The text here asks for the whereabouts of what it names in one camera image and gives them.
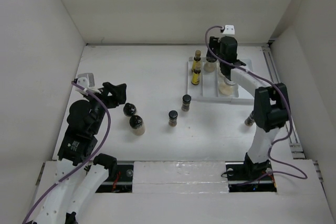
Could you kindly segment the black flip-lid shaker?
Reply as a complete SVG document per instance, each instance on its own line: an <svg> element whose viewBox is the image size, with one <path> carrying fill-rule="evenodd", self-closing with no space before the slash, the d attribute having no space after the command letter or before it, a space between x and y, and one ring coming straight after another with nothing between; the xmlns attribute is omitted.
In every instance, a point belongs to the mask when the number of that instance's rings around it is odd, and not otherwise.
<svg viewBox="0 0 336 224"><path fill-rule="evenodd" d="M127 117L132 117L136 115L137 113L136 106L132 103L126 103L123 107L123 113Z"/></svg>
<svg viewBox="0 0 336 224"><path fill-rule="evenodd" d="M129 124L134 135L140 136L145 133L144 120L140 116L131 116L129 119Z"/></svg>

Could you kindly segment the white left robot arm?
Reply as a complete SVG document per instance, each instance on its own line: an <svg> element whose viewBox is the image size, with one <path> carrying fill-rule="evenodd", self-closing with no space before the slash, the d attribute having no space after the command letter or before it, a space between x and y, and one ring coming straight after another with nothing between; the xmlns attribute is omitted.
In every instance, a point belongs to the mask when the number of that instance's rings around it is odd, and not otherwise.
<svg viewBox="0 0 336 224"><path fill-rule="evenodd" d="M117 159L99 153L108 134L98 142L96 135L109 109L125 104L127 85L105 82L102 88L81 83L71 83L84 99L69 108L68 127L58 151L55 181L34 203L24 223L77 223L89 200L105 180L117 175Z"/></svg>

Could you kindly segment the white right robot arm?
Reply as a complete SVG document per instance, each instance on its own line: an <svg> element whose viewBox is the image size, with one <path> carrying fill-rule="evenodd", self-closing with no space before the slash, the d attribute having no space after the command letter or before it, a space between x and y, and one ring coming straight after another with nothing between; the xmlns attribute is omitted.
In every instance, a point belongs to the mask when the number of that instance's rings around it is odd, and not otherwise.
<svg viewBox="0 0 336 224"><path fill-rule="evenodd" d="M238 59L238 42L232 36L208 39L208 55L219 62L219 70L227 86L235 84L244 88L254 98L250 120L256 124L253 143L245 155L242 168L237 174L252 182L270 168L270 152L279 130L290 120L287 87L272 83L246 69Z"/></svg>

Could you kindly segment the clear glass jar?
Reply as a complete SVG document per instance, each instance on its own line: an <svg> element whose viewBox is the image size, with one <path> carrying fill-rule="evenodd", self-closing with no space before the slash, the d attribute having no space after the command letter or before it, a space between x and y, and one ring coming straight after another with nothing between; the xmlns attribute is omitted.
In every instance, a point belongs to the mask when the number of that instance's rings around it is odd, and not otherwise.
<svg viewBox="0 0 336 224"><path fill-rule="evenodd" d="M218 77L218 91L221 95L232 96L238 91L238 84L225 76Z"/></svg>
<svg viewBox="0 0 336 224"><path fill-rule="evenodd" d="M217 67L217 59L213 57L206 57L204 64L204 71L211 73L214 72Z"/></svg>

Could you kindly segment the black cap spice jar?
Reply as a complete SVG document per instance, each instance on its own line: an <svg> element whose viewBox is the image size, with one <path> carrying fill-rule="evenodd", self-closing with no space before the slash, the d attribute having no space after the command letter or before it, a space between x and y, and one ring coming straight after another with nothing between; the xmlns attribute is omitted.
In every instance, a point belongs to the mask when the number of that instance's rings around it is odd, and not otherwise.
<svg viewBox="0 0 336 224"><path fill-rule="evenodd" d="M178 118L178 112L175 110L171 110L169 112L169 126L176 126L177 125L177 118Z"/></svg>
<svg viewBox="0 0 336 224"><path fill-rule="evenodd" d="M185 94L182 97L182 111L187 112L190 109L190 104L191 104L191 96L189 94Z"/></svg>
<svg viewBox="0 0 336 224"><path fill-rule="evenodd" d="M252 111L250 115L245 119L244 123L246 126L251 127L254 124L254 112Z"/></svg>

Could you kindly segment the yellow label bottle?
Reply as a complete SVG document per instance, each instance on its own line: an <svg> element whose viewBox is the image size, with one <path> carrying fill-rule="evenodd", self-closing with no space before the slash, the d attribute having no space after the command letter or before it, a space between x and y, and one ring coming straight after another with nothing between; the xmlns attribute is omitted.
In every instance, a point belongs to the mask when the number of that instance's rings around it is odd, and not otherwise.
<svg viewBox="0 0 336 224"><path fill-rule="evenodd" d="M199 85L200 83L200 76L201 76L201 64L200 63L194 63L192 66L192 79L191 84L193 85Z"/></svg>
<svg viewBox="0 0 336 224"><path fill-rule="evenodd" d="M193 58L192 72L201 73L201 67L202 67L201 51L196 50Z"/></svg>

